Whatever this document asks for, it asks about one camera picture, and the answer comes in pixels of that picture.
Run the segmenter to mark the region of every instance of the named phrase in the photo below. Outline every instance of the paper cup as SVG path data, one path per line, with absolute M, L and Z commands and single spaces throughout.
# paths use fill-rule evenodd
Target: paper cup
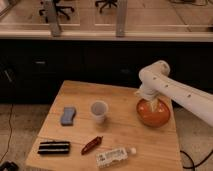
M 106 114 L 108 112 L 108 105 L 104 101 L 95 101 L 91 106 L 91 113 L 93 120 L 101 124 L 106 119 Z

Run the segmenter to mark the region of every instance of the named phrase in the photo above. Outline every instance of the floor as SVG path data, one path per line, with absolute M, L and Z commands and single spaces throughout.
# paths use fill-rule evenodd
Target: floor
M 44 171 L 26 166 L 25 160 L 49 108 L 50 105 L 0 104 L 0 158 L 6 151 L 10 134 L 9 117 L 12 112 L 12 136 L 3 161 L 14 161 L 20 171 Z M 183 108 L 175 108 L 174 112 L 180 149 L 186 151 L 195 163 L 199 163 L 213 149 L 213 128 Z M 189 165 L 185 156 L 181 157 L 183 165 Z M 196 170 L 211 171 L 212 168 L 213 156 Z
M 210 31 L 213 24 L 213 4 L 195 6 L 175 4 L 173 0 L 128 0 L 127 31 L 172 31 L 203 32 Z M 203 4 L 206 0 L 196 0 Z M 71 17 L 67 20 L 59 15 L 63 29 L 74 30 L 114 30 L 117 9 L 104 8 L 102 14 L 95 7 L 95 0 L 63 0 L 60 5 L 73 6 L 75 12 L 65 10 Z M 19 0 L 5 15 L 0 17 L 1 29 L 48 29 L 43 16 L 38 11 L 42 8 L 39 0 Z

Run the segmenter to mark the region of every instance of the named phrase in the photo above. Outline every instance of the table top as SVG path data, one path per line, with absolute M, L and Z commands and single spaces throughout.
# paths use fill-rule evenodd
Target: table top
M 99 170 L 96 154 L 116 147 L 135 147 L 136 155 L 104 170 L 182 170 L 171 100 L 159 96 L 168 105 L 171 117 L 164 126 L 150 128 L 138 119 L 136 104 L 140 98 L 134 94 L 135 91 L 136 89 L 127 87 L 64 81 L 26 164 L 56 171 L 95 171 Z M 90 113 L 91 104 L 96 100 L 103 100 L 109 106 L 107 120 L 101 125 L 94 123 Z M 69 106 L 74 106 L 77 110 L 74 124 L 61 126 L 63 109 Z M 101 145 L 82 156 L 82 148 L 97 136 L 103 136 Z M 70 141 L 70 153 L 47 156 L 37 154 L 39 143 L 52 139 Z

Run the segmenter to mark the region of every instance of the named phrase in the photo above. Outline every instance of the cable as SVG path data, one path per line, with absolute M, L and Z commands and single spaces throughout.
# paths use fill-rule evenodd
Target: cable
M 204 0 L 204 3 L 203 4 L 197 4 L 197 3 L 194 3 L 194 2 L 185 2 L 183 0 L 169 0 L 169 2 L 171 3 L 174 3 L 174 4 L 190 4 L 190 5 L 194 5 L 194 6 L 206 6 L 208 5 L 208 2 L 210 1 L 210 3 L 213 3 L 211 0 Z
M 4 153 L 4 155 L 1 157 L 0 164 L 3 161 L 4 157 L 7 155 L 8 151 L 9 151 L 9 148 L 10 148 L 10 140 L 11 140 L 12 133 L 13 133 L 12 124 L 11 124 L 12 114 L 13 114 L 13 104 L 12 104 L 12 106 L 10 108 L 10 116 L 9 116 L 10 135 L 9 135 L 9 139 L 8 139 L 8 142 L 7 142 L 7 149 L 6 149 L 5 153 Z
M 184 169 L 192 169 L 193 171 L 195 171 L 195 168 L 199 167 L 200 165 L 202 165 L 204 162 L 206 162 L 209 157 L 213 154 L 213 149 L 210 151 L 210 153 L 198 164 L 194 164 L 194 161 L 192 160 L 192 158 L 185 152 L 185 151 L 180 151 L 181 153 L 185 154 L 189 160 L 192 163 L 192 166 L 183 166 Z

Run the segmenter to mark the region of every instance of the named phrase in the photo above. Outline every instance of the black wall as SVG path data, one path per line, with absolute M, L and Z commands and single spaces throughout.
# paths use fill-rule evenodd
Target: black wall
M 139 87 L 139 70 L 160 59 L 171 78 L 213 92 L 212 50 L 202 42 L 1 39 L 0 102 L 51 103 L 63 80 Z

